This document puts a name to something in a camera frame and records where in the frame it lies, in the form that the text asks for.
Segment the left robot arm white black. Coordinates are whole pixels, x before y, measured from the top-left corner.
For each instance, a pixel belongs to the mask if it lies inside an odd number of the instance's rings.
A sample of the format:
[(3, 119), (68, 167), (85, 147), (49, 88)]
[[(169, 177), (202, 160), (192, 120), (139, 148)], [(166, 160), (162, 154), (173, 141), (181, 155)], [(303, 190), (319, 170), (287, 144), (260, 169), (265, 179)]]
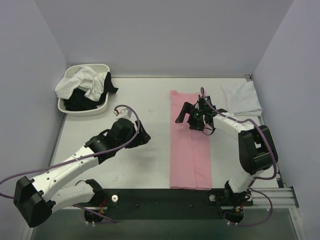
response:
[(85, 171), (102, 164), (121, 148), (145, 145), (150, 135), (137, 120), (119, 118), (111, 129), (93, 136), (61, 166), (53, 167), (38, 176), (26, 176), (16, 182), (13, 203), (30, 228), (44, 223), (54, 212), (80, 203), (92, 206), (105, 197), (103, 188), (94, 179), (75, 186), (66, 185)]

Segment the folded white t shirt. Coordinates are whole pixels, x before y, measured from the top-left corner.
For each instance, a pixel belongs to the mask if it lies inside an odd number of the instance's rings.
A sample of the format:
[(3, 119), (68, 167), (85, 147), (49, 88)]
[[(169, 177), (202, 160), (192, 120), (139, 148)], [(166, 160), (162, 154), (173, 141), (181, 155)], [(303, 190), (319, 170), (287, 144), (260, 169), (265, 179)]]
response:
[(227, 111), (233, 116), (260, 117), (263, 108), (252, 81), (221, 86)]

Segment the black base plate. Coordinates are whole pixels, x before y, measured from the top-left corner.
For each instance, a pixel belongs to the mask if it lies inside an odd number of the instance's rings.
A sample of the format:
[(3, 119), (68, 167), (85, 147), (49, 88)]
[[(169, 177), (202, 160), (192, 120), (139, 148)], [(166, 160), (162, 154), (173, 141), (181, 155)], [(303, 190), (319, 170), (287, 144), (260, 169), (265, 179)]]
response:
[(217, 220), (227, 210), (251, 207), (251, 193), (230, 193), (223, 188), (186, 189), (103, 189), (81, 207), (113, 220)]

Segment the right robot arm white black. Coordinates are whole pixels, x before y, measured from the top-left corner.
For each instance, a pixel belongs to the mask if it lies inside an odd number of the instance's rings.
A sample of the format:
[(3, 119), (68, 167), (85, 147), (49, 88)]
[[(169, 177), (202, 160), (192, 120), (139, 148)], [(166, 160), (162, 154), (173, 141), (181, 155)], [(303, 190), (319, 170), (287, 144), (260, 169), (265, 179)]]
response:
[(240, 168), (226, 182), (225, 188), (234, 195), (247, 191), (255, 181), (270, 181), (277, 176), (278, 154), (266, 125), (257, 125), (252, 119), (237, 119), (225, 109), (212, 105), (209, 96), (198, 96), (196, 103), (184, 102), (175, 124), (187, 124), (192, 131), (204, 132), (206, 126), (220, 130), (238, 143)]

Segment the white t shirt in basket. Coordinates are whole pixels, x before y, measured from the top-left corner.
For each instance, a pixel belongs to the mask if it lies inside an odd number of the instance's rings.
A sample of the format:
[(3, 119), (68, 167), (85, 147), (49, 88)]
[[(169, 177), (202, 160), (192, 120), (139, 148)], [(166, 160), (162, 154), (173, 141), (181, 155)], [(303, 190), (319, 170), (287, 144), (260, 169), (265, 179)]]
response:
[(81, 66), (70, 77), (63, 77), (55, 87), (58, 98), (68, 100), (75, 89), (84, 91), (84, 96), (98, 102), (104, 92), (104, 82), (107, 72), (98, 73), (90, 66)]

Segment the white plastic basket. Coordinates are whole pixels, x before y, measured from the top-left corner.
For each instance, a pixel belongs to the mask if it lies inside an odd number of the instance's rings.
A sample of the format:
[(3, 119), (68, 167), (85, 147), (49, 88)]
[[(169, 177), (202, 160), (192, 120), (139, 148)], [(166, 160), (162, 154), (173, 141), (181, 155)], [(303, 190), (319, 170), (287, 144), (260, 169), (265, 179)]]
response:
[(55, 88), (59, 111), (76, 117), (103, 113), (109, 94), (117, 91), (112, 83), (110, 68), (101, 63), (69, 67)]

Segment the black t shirt in basket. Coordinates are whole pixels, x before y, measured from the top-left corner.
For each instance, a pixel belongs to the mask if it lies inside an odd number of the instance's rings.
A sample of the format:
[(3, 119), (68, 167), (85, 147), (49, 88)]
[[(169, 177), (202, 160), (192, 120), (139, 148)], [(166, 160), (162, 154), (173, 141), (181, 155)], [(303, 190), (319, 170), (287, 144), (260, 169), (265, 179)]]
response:
[(112, 75), (108, 72), (104, 79), (103, 92), (98, 101), (89, 99), (85, 96), (86, 92), (84, 90), (76, 88), (73, 90), (70, 98), (65, 99), (63, 102), (67, 111), (79, 112), (94, 110), (105, 103), (108, 93), (116, 94), (117, 91), (118, 88), (114, 87), (112, 83)]

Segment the aluminium front rail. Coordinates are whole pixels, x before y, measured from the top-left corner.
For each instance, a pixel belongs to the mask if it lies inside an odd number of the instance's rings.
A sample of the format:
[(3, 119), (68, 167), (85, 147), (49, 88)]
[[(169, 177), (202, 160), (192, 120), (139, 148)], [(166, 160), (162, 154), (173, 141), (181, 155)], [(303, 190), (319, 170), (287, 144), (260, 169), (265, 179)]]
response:
[(185, 189), (134, 189), (110, 188), (93, 190), (86, 184), (66, 187), (50, 198), (53, 211), (79, 204), (83, 207), (110, 209), (125, 203), (139, 206), (142, 204), (186, 204), (195, 207), (219, 205), (222, 208), (245, 207), (297, 208), (299, 206), (292, 188), (255, 188), (246, 193), (232, 195), (222, 188), (211, 190)]

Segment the pink t shirt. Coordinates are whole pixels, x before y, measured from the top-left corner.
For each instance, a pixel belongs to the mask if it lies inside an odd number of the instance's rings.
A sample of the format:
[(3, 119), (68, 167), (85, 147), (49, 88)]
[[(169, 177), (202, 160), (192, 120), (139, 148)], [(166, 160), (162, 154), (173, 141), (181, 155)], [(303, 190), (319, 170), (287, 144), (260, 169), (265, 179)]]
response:
[(212, 188), (211, 142), (202, 131), (191, 130), (187, 122), (175, 123), (185, 102), (197, 102), (197, 93), (170, 91), (170, 170), (172, 189)]

